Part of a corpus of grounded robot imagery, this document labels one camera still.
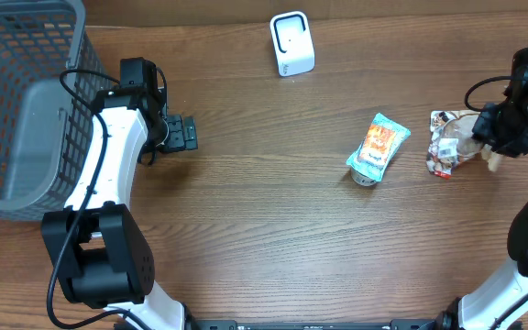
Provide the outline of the beige brown snack bag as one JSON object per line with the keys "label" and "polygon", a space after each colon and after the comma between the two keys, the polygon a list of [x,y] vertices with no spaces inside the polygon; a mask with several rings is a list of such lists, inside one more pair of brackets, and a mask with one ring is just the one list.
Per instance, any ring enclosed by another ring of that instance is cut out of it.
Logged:
{"label": "beige brown snack bag", "polygon": [[426,167],[435,176],[448,179],[460,164],[480,155],[490,171],[496,171],[503,156],[472,137],[479,113],[471,110],[433,111],[430,114],[431,142]]}

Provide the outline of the teal orange snack packet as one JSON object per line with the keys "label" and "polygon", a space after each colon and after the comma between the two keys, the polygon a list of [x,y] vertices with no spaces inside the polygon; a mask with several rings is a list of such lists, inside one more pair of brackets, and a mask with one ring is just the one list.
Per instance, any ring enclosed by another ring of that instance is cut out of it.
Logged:
{"label": "teal orange snack packet", "polygon": [[346,160],[346,165],[377,183],[381,182],[391,159],[410,135],[408,128],[378,113],[357,150]]}

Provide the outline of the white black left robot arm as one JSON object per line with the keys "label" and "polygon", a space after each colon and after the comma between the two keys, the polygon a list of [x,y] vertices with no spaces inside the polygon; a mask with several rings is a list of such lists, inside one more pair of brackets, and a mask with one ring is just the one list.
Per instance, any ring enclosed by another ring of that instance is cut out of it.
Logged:
{"label": "white black left robot arm", "polygon": [[121,60],[112,83],[91,101],[77,99],[93,115],[91,144],[62,210],[41,222],[53,264],[48,317],[61,329],[112,315],[130,329],[196,329],[189,308],[156,282],[151,248],[129,210],[143,156],[197,149],[195,122],[169,114],[167,80],[150,60]]}

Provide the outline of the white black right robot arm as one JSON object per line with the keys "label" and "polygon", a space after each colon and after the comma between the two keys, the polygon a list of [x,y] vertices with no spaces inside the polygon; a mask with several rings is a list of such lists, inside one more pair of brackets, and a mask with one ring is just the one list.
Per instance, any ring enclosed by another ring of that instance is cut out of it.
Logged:
{"label": "white black right robot arm", "polygon": [[[472,107],[477,118],[471,138],[490,153],[517,158],[528,154],[528,47],[512,57],[505,99]],[[427,329],[519,329],[528,312],[528,202],[515,216],[507,238],[506,261],[475,291],[455,299]]]}

